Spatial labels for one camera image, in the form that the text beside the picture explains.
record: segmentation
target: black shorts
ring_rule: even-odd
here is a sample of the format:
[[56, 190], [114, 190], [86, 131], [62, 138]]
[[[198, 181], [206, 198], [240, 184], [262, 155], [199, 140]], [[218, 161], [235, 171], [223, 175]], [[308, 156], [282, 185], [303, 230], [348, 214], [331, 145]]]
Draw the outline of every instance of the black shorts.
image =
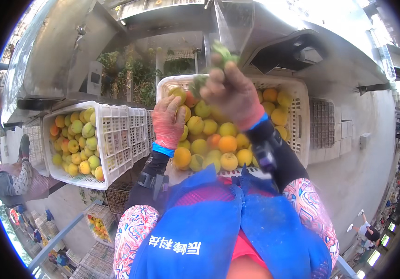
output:
[[380, 239], [380, 232], [377, 231], [377, 229], [374, 228], [374, 226], [370, 226], [369, 229], [374, 231], [373, 234], [370, 234], [369, 231], [367, 231], [364, 236], [369, 239], [370, 241], [376, 242], [378, 239]]

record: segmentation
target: stainless steel machine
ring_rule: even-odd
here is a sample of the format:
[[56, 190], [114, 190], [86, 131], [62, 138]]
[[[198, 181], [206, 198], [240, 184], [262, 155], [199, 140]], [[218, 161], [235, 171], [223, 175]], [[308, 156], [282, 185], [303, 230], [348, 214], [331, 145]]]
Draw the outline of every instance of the stainless steel machine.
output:
[[49, 0], [18, 42], [4, 91], [2, 122], [29, 122], [50, 110], [101, 96], [101, 53], [133, 44], [155, 54], [156, 69], [177, 58], [210, 63], [220, 40], [241, 56], [245, 74], [303, 79], [309, 90], [327, 84], [386, 88], [388, 79], [363, 9], [352, 0]]

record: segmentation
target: plastic bottle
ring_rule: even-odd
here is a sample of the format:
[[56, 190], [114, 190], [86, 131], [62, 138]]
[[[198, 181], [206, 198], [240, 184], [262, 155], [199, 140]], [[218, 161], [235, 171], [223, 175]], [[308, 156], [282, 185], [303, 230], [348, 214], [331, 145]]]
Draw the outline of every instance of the plastic bottle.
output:
[[371, 29], [370, 33], [374, 39], [374, 44], [380, 53], [381, 62], [383, 64], [384, 72], [389, 81], [395, 81], [397, 75], [395, 74], [395, 68], [393, 67], [392, 59], [390, 58], [389, 50], [385, 44], [381, 44], [378, 41], [378, 37], [375, 34], [375, 29]]

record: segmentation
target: blue apron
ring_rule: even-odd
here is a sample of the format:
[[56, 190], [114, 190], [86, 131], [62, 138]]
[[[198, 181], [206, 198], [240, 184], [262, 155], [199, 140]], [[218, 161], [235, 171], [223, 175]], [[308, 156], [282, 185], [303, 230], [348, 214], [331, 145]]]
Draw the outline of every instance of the blue apron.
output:
[[[186, 193], [212, 186], [219, 196], [175, 206]], [[167, 211], [137, 250], [129, 278], [226, 278], [240, 228], [275, 279], [330, 276], [324, 241], [301, 224], [270, 181], [244, 169], [225, 185], [209, 166], [173, 186]]]

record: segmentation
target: black arm sleeve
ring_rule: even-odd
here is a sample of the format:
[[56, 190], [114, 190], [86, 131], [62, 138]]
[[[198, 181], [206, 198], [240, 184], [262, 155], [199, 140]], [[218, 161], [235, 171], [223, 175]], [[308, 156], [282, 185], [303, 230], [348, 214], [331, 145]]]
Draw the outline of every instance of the black arm sleeve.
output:
[[[151, 162], [148, 163], [141, 172], [145, 172], [151, 176], [157, 174], [163, 175], [168, 162], [169, 156], [157, 151], [152, 151]], [[129, 200], [125, 204], [125, 210], [137, 204], [150, 205], [157, 210], [161, 210], [163, 201], [158, 199], [155, 201], [152, 196], [153, 189], [142, 187], [141, 185], [138, 185], [138, 182], [136, 182], [130, 190]]]
[[[269, 120], [265, 120], [259, 123], [256, 127], [246, 132], [248, 139], [253, 145], [263, 145], [265, 142], [270, 142], [270, 138], [273, 137], [273, 133], [277, 133], [273, 125]], [[308, 173], [299, 161], [296, 154], [288, 146], [283, 139], [280, 139], [282, 144], [280, 147], [275, 147], [270, 144], [273, 152], [273, 156], [276, 162], [276, 170], [274, 171], [274, 181], [279, 188], [279, 192], [282, 193], [285, 187], [295, 179], [307, 178]]]

